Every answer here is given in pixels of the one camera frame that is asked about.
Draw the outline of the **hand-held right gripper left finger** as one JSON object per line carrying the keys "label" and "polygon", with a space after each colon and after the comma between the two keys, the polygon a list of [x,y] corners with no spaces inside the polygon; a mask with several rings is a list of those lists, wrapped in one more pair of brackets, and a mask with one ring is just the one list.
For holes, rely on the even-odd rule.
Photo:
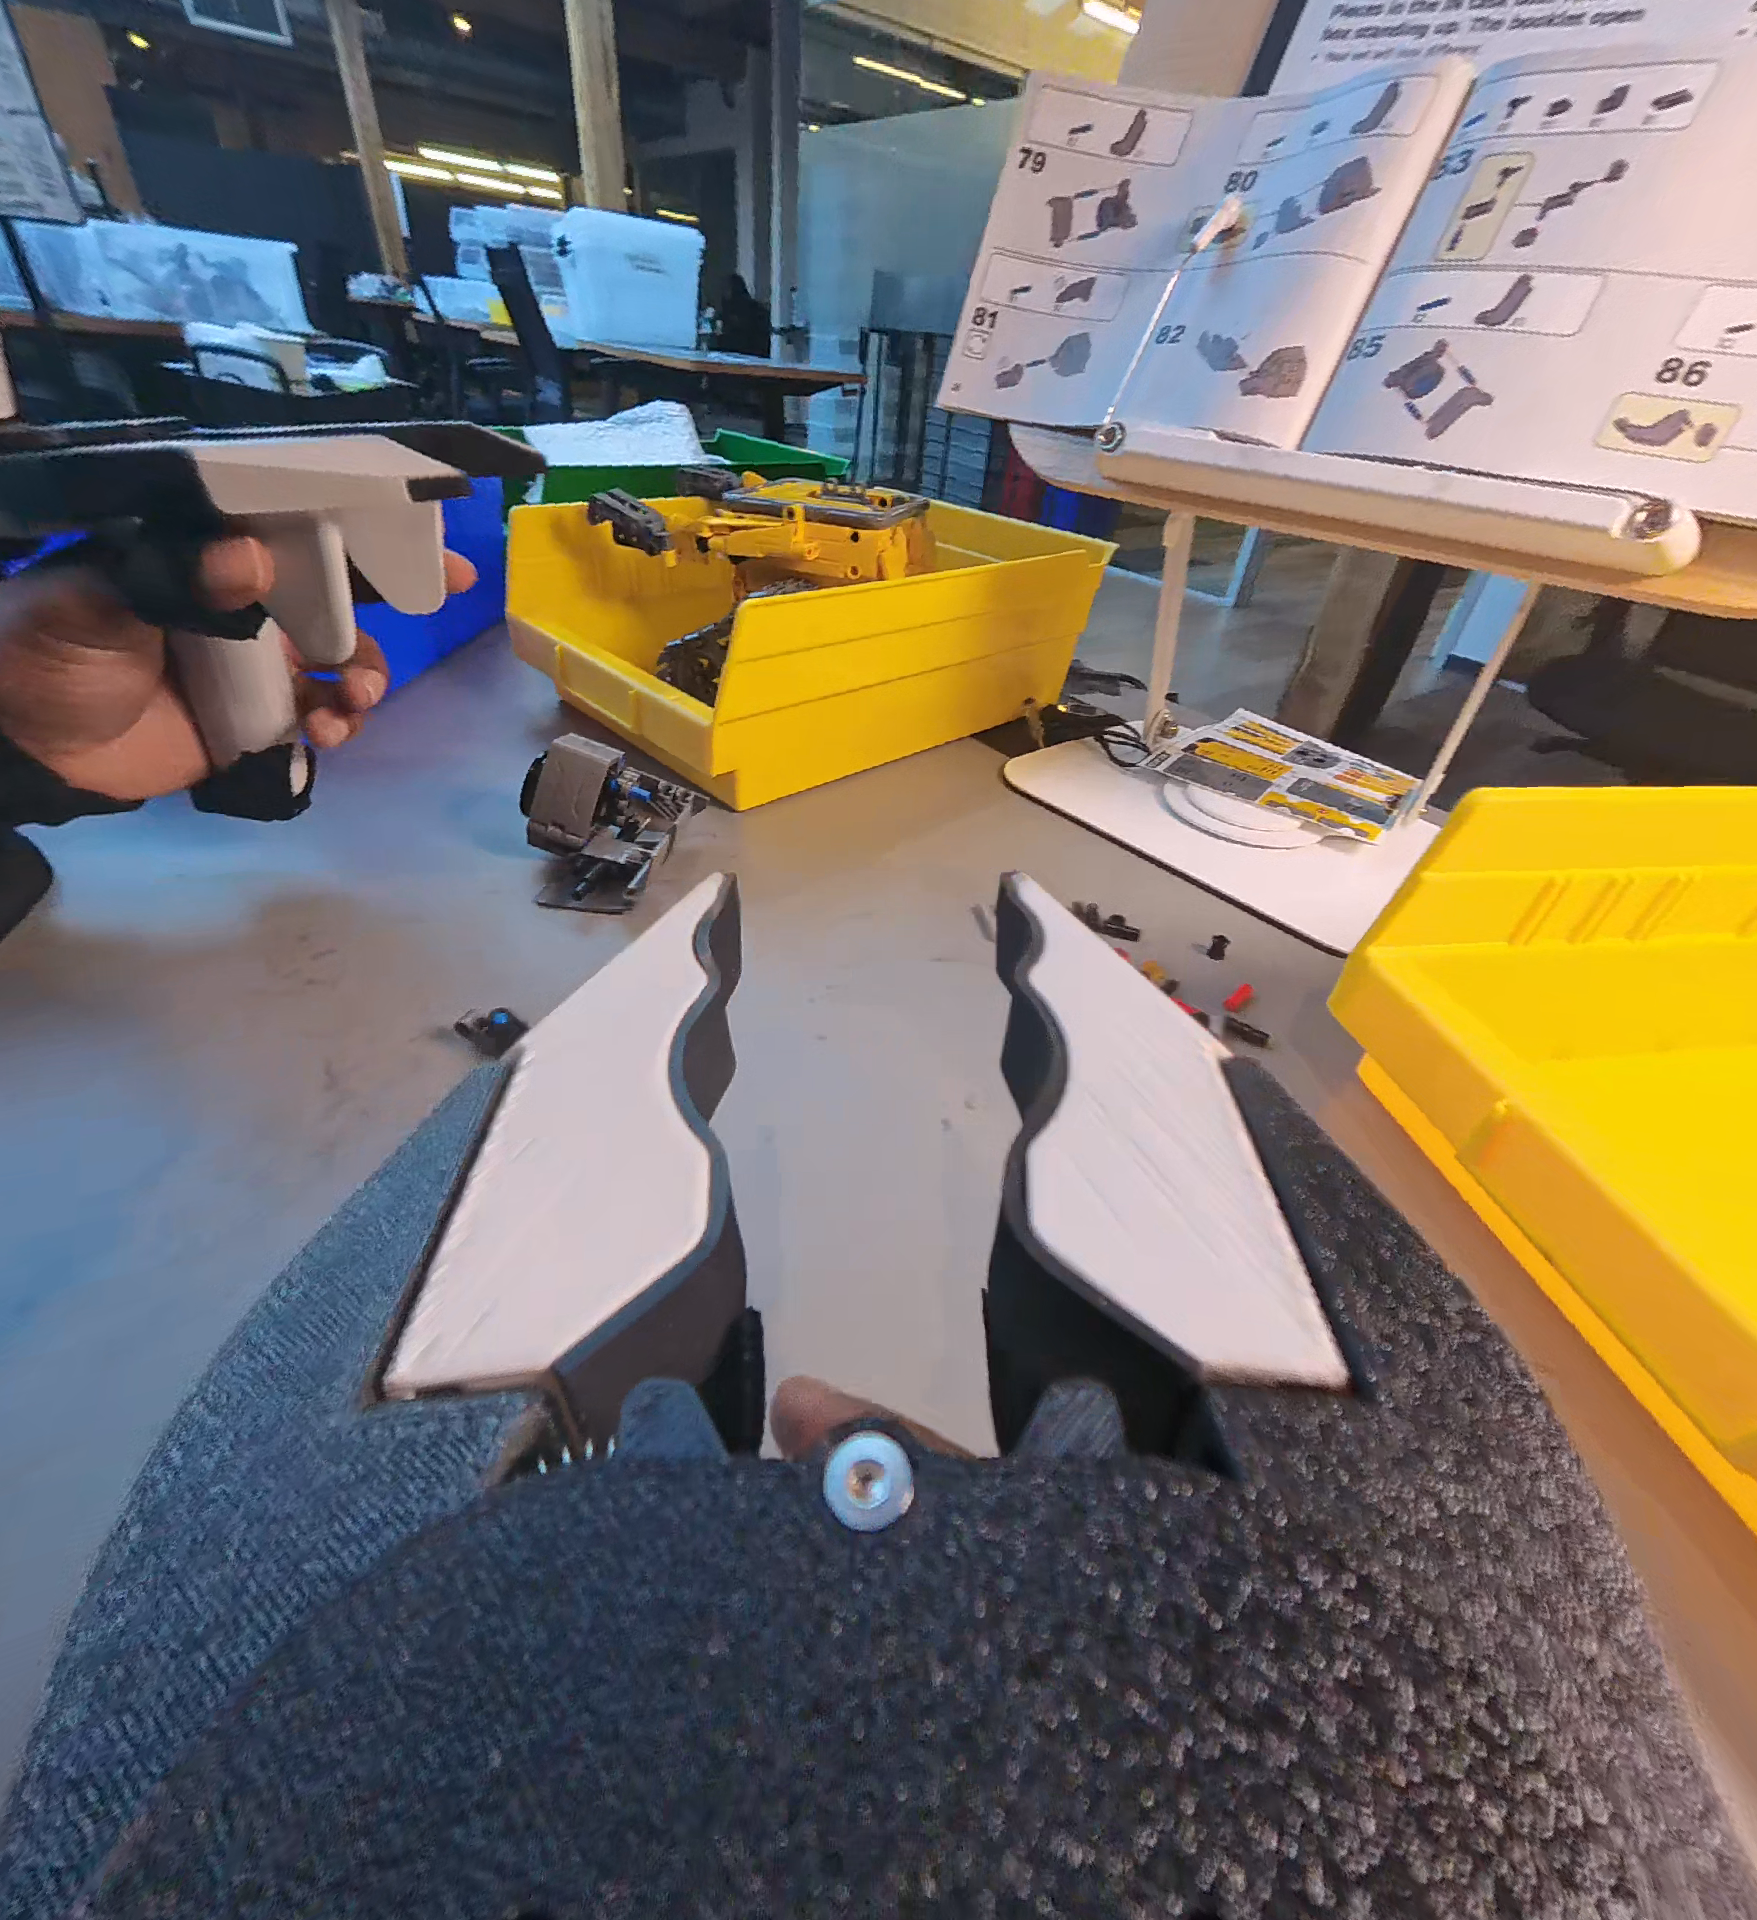
{"label": "hand-held right gripper left finger", "polygon": [[736,1075],[736,876],[698,882],[511,1047],[375,1362],[383,1401],[527,1393],[573,1454],[687,1384],[762,1446],[762,1320],[714,1115]]}

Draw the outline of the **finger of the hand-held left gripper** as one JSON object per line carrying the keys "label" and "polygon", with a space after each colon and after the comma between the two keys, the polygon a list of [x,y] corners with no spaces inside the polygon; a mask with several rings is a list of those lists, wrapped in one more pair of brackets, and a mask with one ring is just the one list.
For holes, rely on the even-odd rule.
{"label": "finger of the hand-held left gripper", "polygon": [[317,444],[345,438],[383,438],[412,453],[457,467],[473,477],[527,482],[545,472],[542,456],[502,430],[464,419],[379,419],[317,421],[293,425],[196,425],[199,442],[238,444],[241,440]]}
{"label": "finger of the hand-held left gripper", "polygon": [[442,504],[468,497],[459,467],[382,436],[205,444],[196,467],[219,514],[299,552],[275,563],[280,588],[351,596],[359,575],[397,612],[442,607]]}

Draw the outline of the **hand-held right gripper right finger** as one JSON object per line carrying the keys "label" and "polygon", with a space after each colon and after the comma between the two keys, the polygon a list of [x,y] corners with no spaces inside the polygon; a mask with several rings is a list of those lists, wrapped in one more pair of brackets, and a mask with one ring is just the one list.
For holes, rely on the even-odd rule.
{"label": "hand-held right gripper right finger", "polygon": [[993,1434],[1092,1382],[1139,1454],[1229,1454],[1223,1399],[1350,1399],[1353,1335],[1278,1168],[1275,1084],[1034,878],[1002,874],[999,1071],[1017,1113],[987,1261]]}

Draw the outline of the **pile of small toy pieces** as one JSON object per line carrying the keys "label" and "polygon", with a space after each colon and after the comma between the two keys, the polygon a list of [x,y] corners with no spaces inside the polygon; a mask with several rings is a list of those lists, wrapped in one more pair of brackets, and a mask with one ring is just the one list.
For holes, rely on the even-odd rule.
{"label": "pile of small toy pieces", "polygon": [[1121,909],[1106,909],[1095,900],[1071,900],[1065,913],[1109,948],[1131,973],[1155,993],[1182,1008],[1190,1018],[1241,1049],[1268,1052],[1275,1047],[1271,1029],[1259,1018],[1264,1010],[1257,986],[1239,983],[1223,995],[1205,998],[1208,976],[1186,983],[1177,973],[1146,950],[1146,930]]}

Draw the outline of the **grey desk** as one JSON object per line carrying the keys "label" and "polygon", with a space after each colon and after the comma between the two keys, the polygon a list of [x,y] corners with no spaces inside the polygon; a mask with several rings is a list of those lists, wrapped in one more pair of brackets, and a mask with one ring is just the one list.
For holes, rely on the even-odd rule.
{"label": "grey desk", "polygon": [[[539,908],[515,795],[565,725],[500,635],[393,694],[314,810],[47,835],[0,950],[0,1806],[84,1573],[174,1408],[330,1213],[466,1075],[464,1010],[541,1018],[645,925]],[[1224,934],[1264,1063],[1526,1357],[1610,1502],[1757,1868],[1757,1543],[1356,1075],[1337,962],[1017,797],[961,743],[708,813],[656,878],[742,892],[718,1132],[769,1380],[987,1448],[980,1289],[1014,1110],[985,912],[1010,867]]]}

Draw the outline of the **person's right hand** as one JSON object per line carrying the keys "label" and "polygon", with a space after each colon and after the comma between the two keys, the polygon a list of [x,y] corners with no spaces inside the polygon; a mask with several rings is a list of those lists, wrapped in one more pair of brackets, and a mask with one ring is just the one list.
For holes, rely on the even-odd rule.
{"label": "person's right hand", "polygon": [[769,1423],[785,1459],[826,1450],[854,1431],[866,1429],[880,1429],[917,1454],[977,1459],[968,1448],[898,1409],[807,1376],[793,1376],[779,1384],[769,1403]]}

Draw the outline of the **white foam sheet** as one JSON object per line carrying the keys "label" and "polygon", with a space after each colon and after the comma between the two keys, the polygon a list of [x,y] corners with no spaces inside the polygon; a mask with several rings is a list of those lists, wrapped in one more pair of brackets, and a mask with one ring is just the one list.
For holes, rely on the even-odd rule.
{"label": "white foam sheet", "polygon": [[644,401],[603,419],[533,421],[524,442],[547,467],[691,467],[708,463],[691,412]]}

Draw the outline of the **black office chair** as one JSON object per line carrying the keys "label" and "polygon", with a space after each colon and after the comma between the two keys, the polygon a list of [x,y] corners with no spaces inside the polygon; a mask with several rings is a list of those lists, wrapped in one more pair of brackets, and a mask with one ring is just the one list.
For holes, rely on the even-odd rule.
{"label": "black office chair", "polygon": [[486,262],[505,303],[517,352],[529,375],[527,419],[533,424],[575,419],[571,359],[554,340],[524,255],[517,243],[495,245],[486,250]]}

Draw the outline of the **blue bin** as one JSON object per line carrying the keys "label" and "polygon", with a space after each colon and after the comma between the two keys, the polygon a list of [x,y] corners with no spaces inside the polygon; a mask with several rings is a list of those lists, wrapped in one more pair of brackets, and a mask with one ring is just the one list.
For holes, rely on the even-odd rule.
{"label": "blue bin", "polygon": [[357,598],[357,625],[386,653],[389,684],[400,689],[483,638],[506,617],[506,482],[477,476],[469,493],[442,508],[445,548],[473,566],[473,584],[450,592],[438,612],[404,613]]}

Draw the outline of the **wooden table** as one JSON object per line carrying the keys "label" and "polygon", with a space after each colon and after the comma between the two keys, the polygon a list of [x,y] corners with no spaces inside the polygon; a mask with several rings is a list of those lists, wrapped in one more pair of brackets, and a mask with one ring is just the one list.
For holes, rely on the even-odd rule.
{"label": "wooden table", "polygon": [[866,373],[805,360],[777,360],[729,351],[666,349],[656,344],[579,343],[560,346],[571,390],[592,382],[612,409],[624,397],[635,404],[673,401],[724,418],[749,418],[759,438],[785,442],[788,407],[818,396],[862,396]]}

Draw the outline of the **green bin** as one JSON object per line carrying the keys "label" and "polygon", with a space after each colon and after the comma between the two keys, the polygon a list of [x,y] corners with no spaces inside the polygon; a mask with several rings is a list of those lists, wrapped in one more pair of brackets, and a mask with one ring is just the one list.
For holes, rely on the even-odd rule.
{"label": "green bin", "polygon": [[[769,480],[807,477],[814,482],[835,482],[846,477],[851,469],[851,461],[843,457],[761,440],[731,427],[722,427],[702,445],[702,461],[735,472],[755,472]],[[502,502],[506,508],[527,502],[562,504],[584,500],[605,489],[624,489],[644,498],[673,497],[676,474],[687,465],[687,461],[676,457],[664,459],[661,463],[547,463],[545,469],[530,480],[502,482]]]}

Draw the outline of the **yellow toy bulldozer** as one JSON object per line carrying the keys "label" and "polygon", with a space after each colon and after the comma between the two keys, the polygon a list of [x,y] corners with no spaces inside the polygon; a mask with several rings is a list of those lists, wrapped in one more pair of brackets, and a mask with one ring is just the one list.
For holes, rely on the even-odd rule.
{"label": "yellow toy bulldozer", "polygon": [[724,561],[735,608],[919,579],[938,565],[929,502],[912,493],[722,465],[680,467],[676,493],[698,504],[691,519],[673,520],[634,493],[608,488],[584,502],[584,520],[666,566]]}

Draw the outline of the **white book stand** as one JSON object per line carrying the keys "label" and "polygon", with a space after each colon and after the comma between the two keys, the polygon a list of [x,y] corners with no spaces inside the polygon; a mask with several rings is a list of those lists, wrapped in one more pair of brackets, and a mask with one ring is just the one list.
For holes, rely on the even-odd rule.
{"label": "white book stand", "polygon": [[[1173,229],[1172,265],[1088,459],[1063,477],[1162,507],[1146,760],[1108,766],[1089,741],[1006,766],[1032,802],[1348,956],[1436,836],[1426,808],[1539,588],[1667,612],[1757,617],[1757,174],[1635,187],[1622,213],[1518,257],[1438,253],[1453,227],[1502,227],[1459,208],[1408,218],[1392,266],[1339,349],[1309,444],[1166,425],[1130,397],[1162,314],[1196,265],[1248,255],[1241,196]],[[1199,520],[1319,540],[1394,565],[1467,570],[1460,620],[1506,623],[1428,771],[1375,838],[1173,780],[1170,765],[1226,723],[1180,728],[1172,675]]]}

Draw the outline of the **grey toy cab assembly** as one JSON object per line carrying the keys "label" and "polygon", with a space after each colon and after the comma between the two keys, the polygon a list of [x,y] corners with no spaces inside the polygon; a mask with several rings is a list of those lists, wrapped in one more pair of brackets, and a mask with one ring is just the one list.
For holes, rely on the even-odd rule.
{"label": "grey toy cab assembly", "polygon": [[536,904],[624,915],[705,797],[634,766],[624,748],[562,732],[530,762],[519,806],[527,844],[551,866]]}

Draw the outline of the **instruction booklet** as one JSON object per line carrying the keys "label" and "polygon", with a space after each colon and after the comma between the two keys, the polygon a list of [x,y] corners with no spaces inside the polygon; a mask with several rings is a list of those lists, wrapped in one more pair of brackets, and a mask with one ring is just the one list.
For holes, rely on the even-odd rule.
{"label": "instruction booklet", "polygon": [[1635,187],[1757,174],[1757,36],[1690,51],[1446,55],[1306,92],[1199,99],[1039,77],[994,187],[938,400],[1094,431],[1172,265],[1173,229],[1241,196],[1248,255],[1213,255],[1162,314],[1130,397],[1166,425],[1298,449],[1339,349],[1416,211],[1443,227],[1483,187],[1489,238],[1569,239]]}

